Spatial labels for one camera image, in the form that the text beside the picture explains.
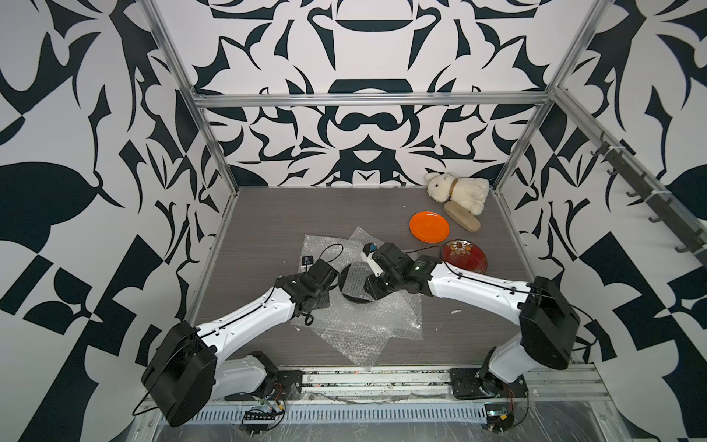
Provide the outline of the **clear bubble wrap sheet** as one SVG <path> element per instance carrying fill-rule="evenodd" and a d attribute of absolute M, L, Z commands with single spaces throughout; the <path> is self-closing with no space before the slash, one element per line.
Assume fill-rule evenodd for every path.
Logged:
<path fill-rule="evenodd" d="M 344 355 L 356 366 L 375 366 L 382 354 L 388 336 L 368 336 L 349 331 L 320 331 L 320 338 Z"/>
<path fill-rule="evenodd" d="M 337 272 L 342 272 L 352 263 L 363 262 L 364 246 L 374 243 L 377 247 L 384 241 L 371 236 L 366 230 L 357 227 L 348 238 L 305 235 L 300 252 L 299 268 L 303 272 L 319 259 L 326 261 Z"/>
<path fill-rule="evenodd" d="M 330 293 L 329 307 L 314 311 L 313 318 L 309 328 L 318 332 L 423 339 L 422 300 L 406 291 L 393 293 L 378 301 L 357 298 L 353 302 L 339 289 L 334 289 Z"/>

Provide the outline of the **orange bubble plate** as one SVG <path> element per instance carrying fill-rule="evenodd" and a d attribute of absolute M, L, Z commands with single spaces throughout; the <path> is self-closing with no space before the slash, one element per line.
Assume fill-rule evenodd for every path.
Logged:
<path fill-rule="evenodd" d="M 435 212 L 419 212 L 409 221 L 410 232 L 416 239 L 438 244 L 449 237 L 450 226 L 445 217 Z"/>

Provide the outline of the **red floral dinner plate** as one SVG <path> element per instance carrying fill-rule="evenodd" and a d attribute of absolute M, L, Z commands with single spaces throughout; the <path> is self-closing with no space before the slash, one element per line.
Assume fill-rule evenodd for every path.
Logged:
<path fill-rule="evenodd" d="M 452 266 L 477 274 L 485 274 L 488 269 L 488 260 L 482 249 L 465 239 L 446 243 L 442 249 L 442 259 Z"/>

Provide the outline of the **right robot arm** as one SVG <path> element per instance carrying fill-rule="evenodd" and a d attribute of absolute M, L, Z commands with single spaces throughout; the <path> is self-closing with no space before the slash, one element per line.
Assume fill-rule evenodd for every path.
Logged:
<path fill-rule="evenodd" d="M 474 397 L 490 398 L 535 368 L 565 370 L 570 365 L 580 317 L 557 285 L 544 277 L 532 282 L 476 274 L 441 258 L 412 258 L 393 243 L 364 246 L 373 274 L 365 291 L 375 300 L 404 290 L 452 299 L 484 309 L 519 327 L 506 344 L 490 350 L 471 385 Z"/>

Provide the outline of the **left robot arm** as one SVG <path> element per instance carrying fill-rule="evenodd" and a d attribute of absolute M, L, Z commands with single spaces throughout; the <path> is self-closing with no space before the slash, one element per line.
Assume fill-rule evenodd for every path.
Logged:
<path fill-rule="evenodd" d="M 278 369 L 260 352 L 226 366 L 228 357 L 266 331 L 295 318 L 313 322 L 330 305 L 339 273 L 319 259 L 303 273 L 280 276 L 249 304 L 211 322 L 186 320 L 167 332 L 149 361 L 142 383 L 171 427 L 180 427 L 210 402 L 233 394 L 266 399 Z"/>

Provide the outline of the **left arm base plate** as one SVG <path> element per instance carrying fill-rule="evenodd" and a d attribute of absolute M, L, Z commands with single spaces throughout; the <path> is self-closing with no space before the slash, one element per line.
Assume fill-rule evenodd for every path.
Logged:
<path fill-rule="evenodd" d="M 251 393 L 236 393 L 226 396 L 226 401 L 267 399 L 268 401 L 296 400 L 301 396 L 304 372 L 302 370 L 278 370 L 268 373 L 261 385 Z"/>

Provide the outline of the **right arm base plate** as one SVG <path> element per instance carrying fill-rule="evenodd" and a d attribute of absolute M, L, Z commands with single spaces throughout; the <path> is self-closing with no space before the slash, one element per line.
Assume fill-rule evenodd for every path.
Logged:
<path fill-rule="evenodd" d="M 512 383 L 505 383 L 481 368 L 451 368 L 449 376 L 452 394 L 458 400 L 528 397 L 528 386 L 523 376 Z"/>

